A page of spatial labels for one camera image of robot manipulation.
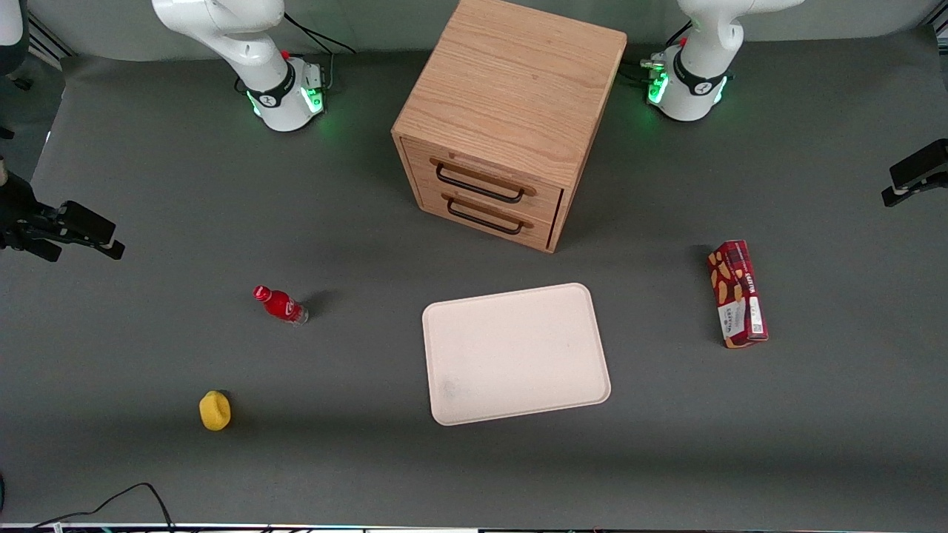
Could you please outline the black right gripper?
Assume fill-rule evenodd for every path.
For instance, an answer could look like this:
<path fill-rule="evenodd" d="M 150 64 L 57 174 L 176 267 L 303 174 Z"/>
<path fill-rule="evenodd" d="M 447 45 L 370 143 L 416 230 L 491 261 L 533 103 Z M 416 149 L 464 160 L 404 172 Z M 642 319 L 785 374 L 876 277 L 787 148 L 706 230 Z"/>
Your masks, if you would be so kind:
<path fill-rule="evenodd" d="M 36 199 L 33 187 L 14 173 L 2 173 L 1 249 L 28 252 L 47 262 L 57 262 L 61 247 L 54 245 L 62 226 L 93 242 L 94 249 L 113 260 L 121 260 L 125 245 L 114 240 L 116 225 L 85 208 L 67 201 L 53 208 Z"/>

